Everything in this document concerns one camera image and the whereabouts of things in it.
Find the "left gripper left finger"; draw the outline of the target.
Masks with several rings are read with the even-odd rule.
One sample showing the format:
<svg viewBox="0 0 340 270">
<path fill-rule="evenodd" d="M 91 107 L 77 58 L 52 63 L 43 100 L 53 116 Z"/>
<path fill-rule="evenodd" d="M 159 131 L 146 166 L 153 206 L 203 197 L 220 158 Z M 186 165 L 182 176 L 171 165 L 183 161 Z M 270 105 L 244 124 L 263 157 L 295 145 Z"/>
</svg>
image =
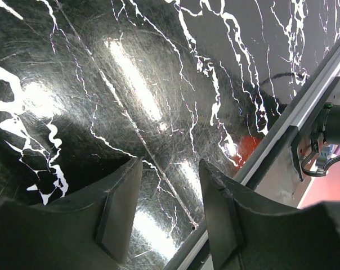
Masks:
<svg viewBox="0 0 340 270">
<path fill-rule="evenodd" d="M 47 205 L 0 197 L 0 269 L 124 267 L 142 170 L 142 159 L 133 158 Z"/>
</svg>

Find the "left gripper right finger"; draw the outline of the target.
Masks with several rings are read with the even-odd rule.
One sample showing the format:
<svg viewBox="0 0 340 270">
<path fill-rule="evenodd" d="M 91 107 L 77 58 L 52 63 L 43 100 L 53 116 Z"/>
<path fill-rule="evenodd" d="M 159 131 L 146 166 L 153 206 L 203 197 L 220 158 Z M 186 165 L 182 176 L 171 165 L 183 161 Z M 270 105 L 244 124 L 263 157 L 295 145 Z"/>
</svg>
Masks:
<svg viewBox="0 0 340 270">
<path fill-rule="evenodd" d="M 340 201 L 297 209 L 199 162 L 214 269 L 340 269 Z"/>
</svg>

